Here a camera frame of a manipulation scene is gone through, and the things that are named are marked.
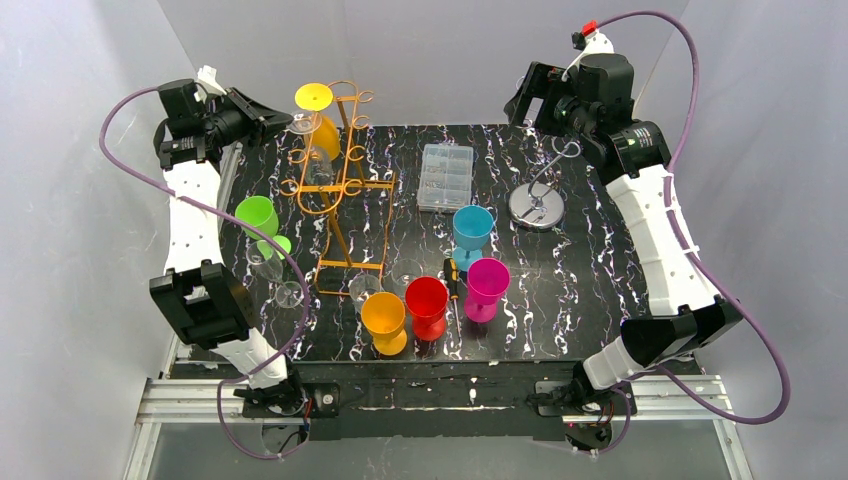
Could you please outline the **red plastic wine glass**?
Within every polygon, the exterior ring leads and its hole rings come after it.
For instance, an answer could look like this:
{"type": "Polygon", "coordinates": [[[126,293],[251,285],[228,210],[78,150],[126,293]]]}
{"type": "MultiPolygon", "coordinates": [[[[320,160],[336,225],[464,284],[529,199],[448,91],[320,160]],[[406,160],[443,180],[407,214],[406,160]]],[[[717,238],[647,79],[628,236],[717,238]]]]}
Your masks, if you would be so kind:
{"type": "Polygon", "coordinates": [[[404,296],[412,316],[413,332],[422,341],[432,342],[446,329],[445,314],[449,293],[443,282],[431,276],[413,280],[404,296]]]}

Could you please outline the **gold wire glass rack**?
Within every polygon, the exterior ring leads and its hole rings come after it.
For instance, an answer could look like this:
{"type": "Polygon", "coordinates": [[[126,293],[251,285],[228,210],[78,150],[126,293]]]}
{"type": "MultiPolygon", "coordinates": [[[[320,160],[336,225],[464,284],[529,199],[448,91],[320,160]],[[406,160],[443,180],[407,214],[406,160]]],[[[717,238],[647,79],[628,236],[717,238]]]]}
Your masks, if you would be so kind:
{"type": "Polygon", "coordinates": [[[366,261],[355,260],[351,257],[346,237],[342,234],[339,223],[341,207],[346,200],[365,199],[366,195],[373,191],[384,193],[391,198],[395,190],[396,177],[391,176],[388,180],[368,179],[364,172],[366,149],[357,141],[356,136],[371,126],[370,118],[360,112],[360,107],[374,99],[374,92],[362,90],[349,80],[338,80],[325,85],[331,88],[335,101],[324,113],[333,120],[339,130],[341,144],[340,155],[332,162],[336,174],[335,182],[329,186],[303,183],[300,167],[291,158],[296,149],[303,147],[303,140],[299,135],[290,133],[287,128],[288,133],[300,138],[301,146],[291,149],[287,154],[289,164],[295,167],[299,177],[283,180],[281,193],[287,197],[293,197],[302,213],[326,218],[329,225],[327,243],[317,260],[313,284],[320,294],[347,296],[349,288],[346,285],[323,286],[321,274],[327,270],[335,275],[355,271],[370,273],[381,278],[385,260],[381,258],[366,261]]]}

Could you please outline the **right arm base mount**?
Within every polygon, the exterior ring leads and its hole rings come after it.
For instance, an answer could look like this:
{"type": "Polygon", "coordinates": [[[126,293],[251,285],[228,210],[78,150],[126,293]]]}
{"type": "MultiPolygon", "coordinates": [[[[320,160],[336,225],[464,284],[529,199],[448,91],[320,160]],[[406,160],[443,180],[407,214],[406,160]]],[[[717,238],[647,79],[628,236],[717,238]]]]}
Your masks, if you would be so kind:
{"type": "Polygon", "coordinates": [[[541,417],[563,420],[569,448],[592,457],[616,447],[637,413],[629,387],[595,392],[578,382],[539,381],[526,403],[541,417]]]}

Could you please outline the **orange plastic wine glass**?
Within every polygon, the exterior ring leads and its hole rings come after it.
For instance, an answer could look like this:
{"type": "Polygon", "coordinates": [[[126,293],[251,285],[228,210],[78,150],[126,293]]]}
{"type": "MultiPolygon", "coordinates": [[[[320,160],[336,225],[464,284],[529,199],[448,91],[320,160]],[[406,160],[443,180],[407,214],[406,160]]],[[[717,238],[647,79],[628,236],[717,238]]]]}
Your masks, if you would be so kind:
{"type": "Polygon", "coordinates": [[[361,319],[380,354],[394,356],[404,350],[408,340],[406,307],[398,296],[390,292],[370,296],[363,304],[361,319]]]}

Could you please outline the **clear wine glass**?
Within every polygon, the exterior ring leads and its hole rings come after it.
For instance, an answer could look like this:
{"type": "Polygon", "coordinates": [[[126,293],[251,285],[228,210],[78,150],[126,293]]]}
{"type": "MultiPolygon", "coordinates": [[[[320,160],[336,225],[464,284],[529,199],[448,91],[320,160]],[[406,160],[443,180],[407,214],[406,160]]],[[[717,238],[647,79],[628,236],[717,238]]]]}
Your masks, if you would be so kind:
{"type": "Polygon", "coordinates": [[[336,178],[332,162],[340,154],[339,131],[333,121],[319,112],[299,110],[293,113],[288,131],[303,140],[303,147],[291,155],[300,167],[303,183],[332,185],[336,178]]]}
{"type": "Polygon", "coordinates": [[[299,282],[284,279],[282,254],[269,242],[259,240],[249,245],[246,260],[254,274],[276,286],[274,301],[279,307],[293,309],[303,303],[304,289],[299,282]]]}

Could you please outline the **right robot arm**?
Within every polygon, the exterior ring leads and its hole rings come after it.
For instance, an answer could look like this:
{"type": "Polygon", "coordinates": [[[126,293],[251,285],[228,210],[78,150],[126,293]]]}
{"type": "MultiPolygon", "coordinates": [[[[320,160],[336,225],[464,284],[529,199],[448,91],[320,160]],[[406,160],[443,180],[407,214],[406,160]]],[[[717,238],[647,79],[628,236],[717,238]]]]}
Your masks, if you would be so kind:
{"type": "Polygon", "coordinates": [[[694,245],[680,243],[687,230],[668,221],[677,206],[665,185],[671,154],[658,125],[633,116],[633,77],[627,58],[615,53],[584,55],[567,68],[532,62],[504,106],[518,126],[539,98],[534,126],[577,141],[622,215],[649,295],[648,315],[625,320],[615,340],[574,366],[568,383],[538,383],[528,401],[542,416],[605,406],[614,387],[708,345],[742,319],[690,262],[694,245]]]}

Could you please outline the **blue plastic wine glass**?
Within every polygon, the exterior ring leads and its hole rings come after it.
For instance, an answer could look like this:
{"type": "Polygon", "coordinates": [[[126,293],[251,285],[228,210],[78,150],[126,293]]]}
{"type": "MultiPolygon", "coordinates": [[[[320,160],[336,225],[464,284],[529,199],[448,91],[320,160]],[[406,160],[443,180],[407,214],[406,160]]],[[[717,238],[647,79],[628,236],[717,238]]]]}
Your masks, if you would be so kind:
{"type": "Polygon", "coordinates": [[[493,215],[479,205],[467,205],[454,213],[452,259],[460,271],[467,272],[483,257],[482,249],[489,242],[493,228],[493,215]]]}

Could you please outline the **yellow foot orange glass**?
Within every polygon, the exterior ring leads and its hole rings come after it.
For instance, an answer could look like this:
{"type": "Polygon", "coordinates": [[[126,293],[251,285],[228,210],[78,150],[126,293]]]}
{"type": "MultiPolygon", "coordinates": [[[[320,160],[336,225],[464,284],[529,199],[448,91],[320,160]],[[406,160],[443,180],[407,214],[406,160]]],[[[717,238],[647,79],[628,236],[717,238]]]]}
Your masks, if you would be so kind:
{"type": "Polygon", "coordinates": [[[322,149],[330,160],[335,160],[341,151],[339,130],[324,111],[335,101],[335,96],[328,85],[322,83],[307,83],[295,93],[295,104],[314,117],[317,126],[309,134],[311,145],[322,149]]]}

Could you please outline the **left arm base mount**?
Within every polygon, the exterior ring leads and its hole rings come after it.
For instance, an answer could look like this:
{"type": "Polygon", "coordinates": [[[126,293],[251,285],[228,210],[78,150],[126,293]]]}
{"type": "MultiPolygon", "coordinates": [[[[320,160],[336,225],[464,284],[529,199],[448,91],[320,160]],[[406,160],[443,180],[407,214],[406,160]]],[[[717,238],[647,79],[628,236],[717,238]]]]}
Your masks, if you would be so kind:
{"type": "Polygon", "coordinates": [[[335,383],[288,384],[269,389],[239,388],[242,415],[262,421],[260,439],[267,454],[291,453],[310,437],[311,421],[339,414],[341,390],[335,383]]]}

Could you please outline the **silver wire glass stand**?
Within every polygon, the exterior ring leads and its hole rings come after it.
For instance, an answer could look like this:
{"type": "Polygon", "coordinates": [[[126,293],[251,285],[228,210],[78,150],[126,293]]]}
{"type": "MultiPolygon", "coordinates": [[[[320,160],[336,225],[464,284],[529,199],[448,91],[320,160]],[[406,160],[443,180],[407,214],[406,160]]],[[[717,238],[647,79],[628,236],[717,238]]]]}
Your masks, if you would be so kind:
{"type": "Polygon", "coordinates": [[[561,159],[574,159],[583,153],[580,141],[566,137],[561,149],[554,148],[555,157],[549,161],[528,183],[517,186],[508,199],[511,220],[521,228],[530,231],[550,231],[563,219],[565,203],[561,194],[552,185],[540,183],[547,173],[561,159]]]}

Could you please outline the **magenta plastic wine glass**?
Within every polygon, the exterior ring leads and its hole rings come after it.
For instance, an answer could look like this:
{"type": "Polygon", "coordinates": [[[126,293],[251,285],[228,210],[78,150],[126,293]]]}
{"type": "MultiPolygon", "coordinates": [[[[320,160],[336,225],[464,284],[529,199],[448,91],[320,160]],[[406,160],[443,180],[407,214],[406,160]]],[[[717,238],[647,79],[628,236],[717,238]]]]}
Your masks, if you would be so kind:
{"type": "Polygon", "coordinates": [[[467,272],[467,295],[464,312],[475,323],[491,321],[497,312],[496,304],[505,295],[511,283],[509,269],[495,258],[475,261],[467,272]]]}

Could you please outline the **green plastic wine glass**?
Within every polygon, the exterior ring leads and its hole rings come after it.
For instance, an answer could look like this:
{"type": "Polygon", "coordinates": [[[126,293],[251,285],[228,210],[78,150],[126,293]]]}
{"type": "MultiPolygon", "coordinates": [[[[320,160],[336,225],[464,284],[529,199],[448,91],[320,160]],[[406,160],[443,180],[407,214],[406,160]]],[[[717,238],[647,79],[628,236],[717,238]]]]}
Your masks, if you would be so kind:
{"type": "Polygon", "coordinates": [[[272,200],[266,196],[249,196],[236,207],[235,216],[270,236],[287,253],[291,252],[291,241],[279,233],[280,222],[272,200]]]}

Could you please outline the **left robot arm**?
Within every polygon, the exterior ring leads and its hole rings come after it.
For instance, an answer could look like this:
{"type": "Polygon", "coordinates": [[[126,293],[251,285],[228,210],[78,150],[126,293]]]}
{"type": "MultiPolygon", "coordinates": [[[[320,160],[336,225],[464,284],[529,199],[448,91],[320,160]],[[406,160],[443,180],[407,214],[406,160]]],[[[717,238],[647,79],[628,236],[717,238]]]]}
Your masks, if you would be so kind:
{"type": "Polygon", "coordinates": [[[224,264],[217,215],[182,198],[216,205],[224,147],[271,139],[293,117],[235,88],[191,79],[163,84],[157,93],[167,117],[154,144],[175,195],[169,201],[169,251],[163,274],[149,283],[151,297],[184,344],[225,357],[248,375],[252,389],[277,387],[287,380],[286,361],[260,333],[250,294],[224,264]]]}

